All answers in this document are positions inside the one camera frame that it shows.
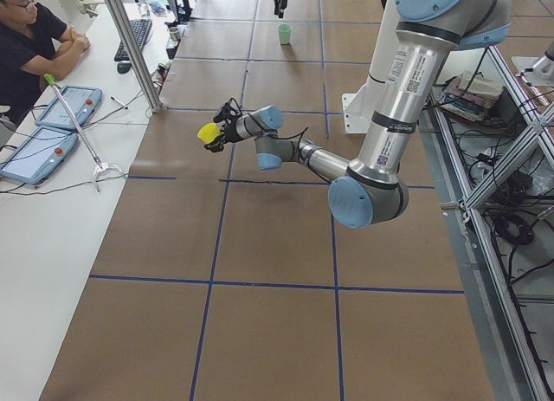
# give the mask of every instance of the blue joint cap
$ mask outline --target blue joint cap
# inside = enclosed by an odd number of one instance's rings
[[[370,194],[353,178],[343,176],[331,183],[329,208],[337,221],[348,228],[365,228],[373,222]]]
[[[283,113],[278,107],[270,105],[260,110],[260,116],[264,124],[273,130],[283,126]]]
[[[460,46],[457,50],[480,49],[494,44],[499,44],[508,37],[509,29],[510,23],[498,27],[497,29],[479,33],[478,35],[464,37],[461,39]]]
[[[409,22],[428,22],[452,9],[460,0],[395,0],[398,14]]]
[[[280,169],[283,164],[283,160],[279,156],[269,152],[259,152],[256,154],[256,157],[258,158],[258,167],[261,170]]]

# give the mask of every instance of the label sticker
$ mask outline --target label sticker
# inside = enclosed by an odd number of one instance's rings
[[[395,139],[388,138],[383,146],[383,149],[381,150],[381,154],[379,154],[379,157],[377,158],[378,165],[382,165],[382,166],[387,165],[394,145],[395,145]]]
[[[413,71],[405,78],[404,92],[411,92],[417,96],[422,96],[427,87],[431,72],[435,66],[435,56],[422,53],[414,54]]]
[[[400,74],[404,69],[406,60],[408,60],[408,52],[405,52],[404,50],[398,50],[396,52],[395,58],[392,61],[392,65],[390,66],[390,71],[389,71],[389,76],[387,76],[387,81],[391,83],[396,82],[396,80],[400,77]]]

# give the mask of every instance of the green handle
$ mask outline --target green handle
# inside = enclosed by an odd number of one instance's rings
[[[50,86],[55,86],[55,77],[52,74],[45,74],[44,79]]]

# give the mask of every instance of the black t-shirt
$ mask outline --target black t-shirt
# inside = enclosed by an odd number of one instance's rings
[[[36,21],[29,25],[35,40],[0,23],[0,105],[11,107],[7,115],[16,123],[41,96],[40,77],[20,67],[37,55],[52,59],[55,54],[52,39],[58,40],[67,28],[43,5],[38,3],[36,8]]]

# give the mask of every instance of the computer mouse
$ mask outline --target computer mouse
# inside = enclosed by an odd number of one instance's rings
[[[118,62],[118,73],[126,74],[131,70],[132,64],[131,61],[120,61]]]

